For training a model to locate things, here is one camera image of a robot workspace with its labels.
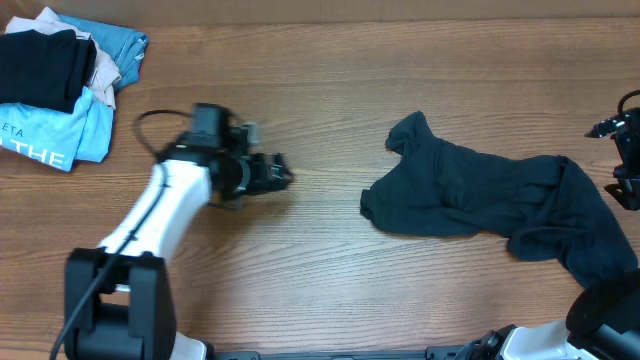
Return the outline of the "dark teal t-shirt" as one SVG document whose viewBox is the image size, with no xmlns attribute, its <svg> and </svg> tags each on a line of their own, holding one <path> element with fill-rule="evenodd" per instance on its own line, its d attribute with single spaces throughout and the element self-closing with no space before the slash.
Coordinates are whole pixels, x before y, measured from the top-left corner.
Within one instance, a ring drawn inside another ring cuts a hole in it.
<svg viewBox="0 0 640 360">
<path fill-rule="evenodd" d="M 498 234 L 523 261 L 557 260 L 584 288 L 637 269 L 627 236 L 573 160 L 521 160 L 438 138 L 423 112 L 399 121 L 385 145 L 400 162 L 361 193 L 360 213 L 400 235 Z"/>
</svg>

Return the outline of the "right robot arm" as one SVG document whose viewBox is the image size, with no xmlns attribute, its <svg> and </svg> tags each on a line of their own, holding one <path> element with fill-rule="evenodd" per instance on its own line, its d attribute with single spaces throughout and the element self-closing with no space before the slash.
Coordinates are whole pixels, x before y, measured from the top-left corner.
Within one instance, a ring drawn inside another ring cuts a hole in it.
<svg viewBox="0 0 640 360">
<path fill-rule="evenodd" d="M 609 135 L 622 164 L 615 184 L 605 187 L 625 209 L 639 209 L 639 110 L 618 107 L 594 126 L 590 138 Z M 457 359 L 637 359 L 639 357 L 639 272 L 584 291 L 564 321 L 490 331 L 461 347 Z"/>
</svg>

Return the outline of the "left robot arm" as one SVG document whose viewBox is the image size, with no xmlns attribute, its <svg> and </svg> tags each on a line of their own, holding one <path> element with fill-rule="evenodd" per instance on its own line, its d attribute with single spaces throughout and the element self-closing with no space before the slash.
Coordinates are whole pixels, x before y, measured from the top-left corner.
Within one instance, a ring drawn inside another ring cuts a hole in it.
<svg viewBox="0 0 640 360">
<path fill-rule="evenodd" d="M 257 127 L 234 125 L 235 116 L 194 104 L 190 130 L 150 152 L 151 178 L 125 219 L 97 247 L 69 254 L 52 358 L 214 358 L 212 344 L 178 331 L 167 267 L 202 208 L 235 209 L 243 197 L 283 191 L 294 179 L 282 154 L 251 152 Z"/>
</svg>

